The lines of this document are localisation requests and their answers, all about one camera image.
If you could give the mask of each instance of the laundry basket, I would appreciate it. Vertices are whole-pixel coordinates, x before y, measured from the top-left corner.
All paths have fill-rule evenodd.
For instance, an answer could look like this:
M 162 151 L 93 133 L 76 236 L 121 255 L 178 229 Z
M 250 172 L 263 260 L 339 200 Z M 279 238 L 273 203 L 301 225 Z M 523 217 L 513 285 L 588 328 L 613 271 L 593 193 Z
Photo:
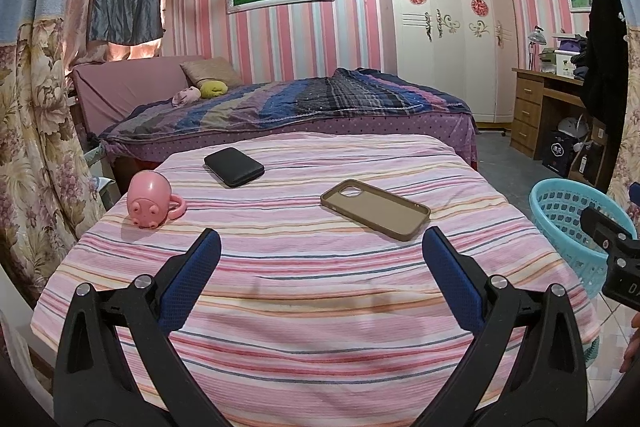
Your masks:
M 565 179 L 542 180 L 529 195 L 533 223 L 574 269 L 590 299 L 602 289 L 607 276 L 607 253 L 580 228 L 580 214 L 594 206 L 634 239 L 636 227 L 625 211 L 589 185 Z

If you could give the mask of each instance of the gray floor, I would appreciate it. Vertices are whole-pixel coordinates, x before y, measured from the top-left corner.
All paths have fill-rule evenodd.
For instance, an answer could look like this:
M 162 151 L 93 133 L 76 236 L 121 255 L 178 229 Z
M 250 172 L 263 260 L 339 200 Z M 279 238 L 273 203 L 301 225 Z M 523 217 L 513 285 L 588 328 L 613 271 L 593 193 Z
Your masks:
M 509 147 L 510 136 L 483 131 L 478 142 L 478 170 L 507 200 L 531 219 L 529 193 L 533 185 L 558 176 L 528 156 Z

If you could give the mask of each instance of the mug handle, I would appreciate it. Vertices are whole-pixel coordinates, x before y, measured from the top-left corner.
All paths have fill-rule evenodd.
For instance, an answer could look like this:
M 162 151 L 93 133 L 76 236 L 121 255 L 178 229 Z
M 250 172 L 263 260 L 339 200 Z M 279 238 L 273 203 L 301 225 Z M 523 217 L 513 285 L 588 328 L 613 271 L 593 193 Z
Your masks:
M 176 196 L 175 194 L 171 194 L 171 196 L 169 196 L 169 201 L 172 203 L 178 203 L 178 206 L 169 210 L 167 217 L 169 219 L 178 219 L 187 210 L 187 202 L 184 201 L 184 198 Z

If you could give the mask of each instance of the yellow plush toy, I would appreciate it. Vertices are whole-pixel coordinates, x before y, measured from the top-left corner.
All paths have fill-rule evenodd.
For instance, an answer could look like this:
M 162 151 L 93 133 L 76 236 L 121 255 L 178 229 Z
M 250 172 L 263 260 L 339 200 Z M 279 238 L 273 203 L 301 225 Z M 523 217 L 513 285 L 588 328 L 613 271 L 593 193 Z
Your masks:
M 228 87 L 220 80 L 206 80 L 200 86 L 200 96 L 203 98 L 215 98 L 228 91 Z

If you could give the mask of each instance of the wardrobe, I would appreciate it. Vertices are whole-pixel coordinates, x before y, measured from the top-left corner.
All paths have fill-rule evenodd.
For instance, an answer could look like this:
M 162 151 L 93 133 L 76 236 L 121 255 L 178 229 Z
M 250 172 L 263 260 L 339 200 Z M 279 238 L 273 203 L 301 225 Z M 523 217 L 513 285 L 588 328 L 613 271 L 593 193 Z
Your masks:
M 464 100 L 478 122 L 513 120 L 513 0 L 380 0 L 385 71 Z

